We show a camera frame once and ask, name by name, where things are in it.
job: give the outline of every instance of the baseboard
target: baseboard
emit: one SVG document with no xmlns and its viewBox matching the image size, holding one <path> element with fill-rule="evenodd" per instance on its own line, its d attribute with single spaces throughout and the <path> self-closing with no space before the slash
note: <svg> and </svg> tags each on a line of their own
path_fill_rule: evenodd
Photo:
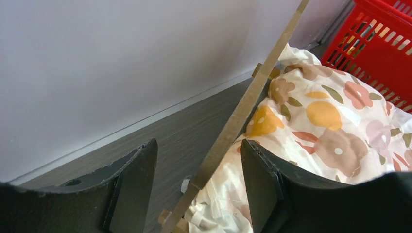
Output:
<svg viewBox="0 0 412 233">
<path fill-rule="evenodd" d="M 160 119 L 163 119 L 167 116 L 170 116 L 170 115 L 172 115 L 172 114 L 174 114 L 174 113 L 176 113 L 176 112 L 178 112 L 178 111 L 180 111 L 184 108 L 187 108 L 187 107 L 189 107 L 189 106 L 191 106 L 191 105 L 193 105 L 197 102 L 200 102 L 200 101 L 202 101 L 206 98 L 209 98 L 209 97 L 211 97 L 211 96 L 213 96 L 213 95 L 215 95 L 215 94 L 217 94 L 217 93 L 219 93 L 219 92 L 221 92 L 225 89 L 228 89 L 228 88 L 230 88 L 230 87 L 232 87 L 232 86 L 234 86 L 238 83 L 241 83 L 241 82 L 249 79 L 251 77 L 252 73 L 253 73 L 253 70 L 250 70 L 250 71 L 248 71 L 244 74 L 241 74 L 241 75 L 239 75 L 239 76 L 237 76 L 237 77 L 235 77 L 235 78 L 233 78 L 233 79 L 231 79 L 231 80 L 229 80 L 225 83 L 222 83 L 222 84 L 220 84 L 216 87 L 213 87 L 213 88 L 211 88 L 211 89 L 209 89 L 205 92 L 202 92 L 202 93 L 200 93 L 200 94 L 198 94 L 194 97 L 191 97 L 191 98 L 189 98 L 189 99 L 187 99 L 183 102 L 180 102 L 180 103 L 178 103 L 178 104 L 176 104 L 176 105 L 174 105 L 174 106 L 172 106 L 168 109 L 165 109 L 165 110 L 163 110 L 163 111 L 161 111 L 157 114 L 154 114 L 154 115 L 152 115 L 152 116 L 150 116 L 146 119 L 143 119 L 139 122 L 136 122 L 133 125 L 130 125 L 130 126 L 124 128 L 122 130 L 119 130 L 119 131 L 117 131 L 117 132 L 115 132 L 111 135 L 108 135 L 108 136 L 106 136 L 106 137 L 104 137 L 104 138 L 102 138 L 102 139 L 100 139 L 96 142 L 93 142 L 93 143 L 91 143 L 91 144 L 89 144 L 89 145 L 87 145 L 83 148 L 80 148 L 80 149 L 78 149 L 78 150 L 76 150 L 72 153 L 64 155 L 61 158 L 59 158 L 57 160 L 54 160 L 51 163 L 48 163 L 48 164 L 46 164 L 44 166 L 41 166 L 41 167 L 39 167 L 39 168 L 37 168 L 33 171 L 30 171 L 30 172 L 28 172 L 28 173 L 26 173 L 22 176 L 19 176 L 15 179 L 11 180 L 9 183 L 12 184 L 12 185 L 24 184 L 24 183 L 26 183 L 26 182 L 28 182 L 28 181 L 36 178 L 36 177 L 39 177 L 39 176 L 41 176 L 41 175 L 43 175 L 43 174 L 45 174 L 49 171 L 52 171 L 52 170 L 54 170 L 54 169 L 56 169 L 56 168 L 58 168 L 58 167 L 60 167 L 64 164 L 67 164 L 71 161 L 74 161 L 74 160 L 82 157 L 83 155 L 89 154 L 89 153 L 91 153 L 91 152 L 93 152 L 93 151 L 109 144 L 109 143 L 115 142 L 115 141 L 117 141 L 117 140 L 119 140 L 119 139 L 121 139 L 121 138 L 123 138 L 123 137 L 125 137 L 125 136 L 127 136 L 127 135 L 143 128 L 143 127 L 145 127 L 145 126 L 148 126 L 152 123 L 155 123 L 156 121 L 158 121 Z"/>
</svg>

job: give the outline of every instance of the floral fabric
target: floral fabric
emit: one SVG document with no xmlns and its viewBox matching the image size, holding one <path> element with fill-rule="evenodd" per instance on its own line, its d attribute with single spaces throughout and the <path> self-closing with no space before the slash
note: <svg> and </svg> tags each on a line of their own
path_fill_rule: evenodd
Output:
<svg viewBox="0 0 412 233">
<path fill-rule="evenodd" d="M 367 84 L 286 46 L 286 73 L 262 101 L 185 218 L 191 233 L 251 233 L 240 160 L 241 140 L 255 140 L 309 172 L 357 184 L 412 170 L 412 115 Z"/>
</svg>

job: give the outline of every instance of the wooden floor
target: wooden floor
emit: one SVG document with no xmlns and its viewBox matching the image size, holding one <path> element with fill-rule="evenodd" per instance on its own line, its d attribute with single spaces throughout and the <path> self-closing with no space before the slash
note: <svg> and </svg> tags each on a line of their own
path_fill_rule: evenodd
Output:
<svg viewBox="0 0 412 233">
<path fill-rule="evenodd" d="M 160 231 L 157 219 L 161 211 L 175 207 L 182 196 L 182 180 L 196 172 L 251 81 L 243 81 L 140 130 L 155 137 L 159 146 L 145 233 Z"/>
</svg>

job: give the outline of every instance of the laundry basket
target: laundry basket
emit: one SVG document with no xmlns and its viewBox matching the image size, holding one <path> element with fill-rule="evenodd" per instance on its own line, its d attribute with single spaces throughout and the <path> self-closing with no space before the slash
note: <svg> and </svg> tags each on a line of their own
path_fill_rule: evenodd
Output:
<svg viewBox="0 0 412 233">
<path fill-rule="evenodd" d="M 368 83 L 412 113 L 412 0 L 354 0 L 322 64 Z"/>
</svg>

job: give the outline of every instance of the flower center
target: flower center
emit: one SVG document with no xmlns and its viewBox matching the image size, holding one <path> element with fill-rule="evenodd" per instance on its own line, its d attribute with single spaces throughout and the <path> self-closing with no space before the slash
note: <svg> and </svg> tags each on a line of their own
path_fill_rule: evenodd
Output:
<svg viewBox="0 0 412 233">
<path fill-rule="evenodd" d="M 341 148 L 335 148 L 335 154 L 341 155 L 343 154 L 343 150 Z"/>
</svg>

